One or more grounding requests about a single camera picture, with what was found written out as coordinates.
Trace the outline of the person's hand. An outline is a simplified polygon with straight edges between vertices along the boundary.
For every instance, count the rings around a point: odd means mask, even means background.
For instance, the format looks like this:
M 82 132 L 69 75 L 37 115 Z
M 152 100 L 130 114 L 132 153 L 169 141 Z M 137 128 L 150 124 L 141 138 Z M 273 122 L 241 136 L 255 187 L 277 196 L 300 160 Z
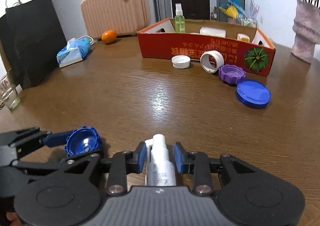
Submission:
M 15 212 L 7 212 L 6 217 L 10 221 L 10 226 L 22 226 L 20 219 Z

